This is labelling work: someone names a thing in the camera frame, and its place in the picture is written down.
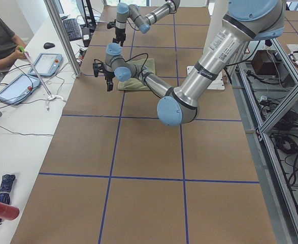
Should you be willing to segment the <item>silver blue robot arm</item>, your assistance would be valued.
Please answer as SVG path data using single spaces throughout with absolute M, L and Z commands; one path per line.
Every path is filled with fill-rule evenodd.
M 150 30 L 150 27 L 160 19 L 169 14 L 175 14 L 179 5 L 180 1 L 165 1 L 164 5 L 143 16 L 139 12 L 139 7 L 137 5 L 119 3 L 117 5 L 116 19 L 107 24 L 107 29 L 115 28 L 113 43 L 123 46 L 123 43 L 126 40 L 126 24 L 129 19 L 133 21 L 141 33 L 145 34 Z
M 113 88 L 113 78 L 121 82 L 135 78 L 157 95 L 157 115 L 167 126 L 189 123 L 198 116 L 200 96 L 241 47 L 250 41 L 282 35 L 286 9 L 284 1 L 229 1 L 222 27 L 214 40 L 185 81 L 178 87 L 172 87 L 144 66 L 127 62 L 121 53 L 129 19 L 140 32 L 146 33 L 158 20 L 176 13 L 179 5 L 179 1 L 166 1 L 163 6 L 143 16 L 136 5 L 119 3 L 116 19 L 108 24 L 108 28 L 115 29 L 116 37 L 107 45 L 103 64 L 108 90 Z

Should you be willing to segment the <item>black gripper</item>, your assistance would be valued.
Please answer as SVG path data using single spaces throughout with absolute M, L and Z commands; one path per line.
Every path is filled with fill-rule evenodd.
M 125 33 L 126 29 L 125 28 L 115 28 L 115 35 L 116 37 L 113 38 L 113 43 L 119 43 L 120 41 L 120 46 L 123 47 L 125 39 L 126 39 L 126 33 Z
M 104 75 L 107 82 L 107 91 L 113 90 L 113 78 L 115 77 L 114 71 L 110 67 L 104 66 Z

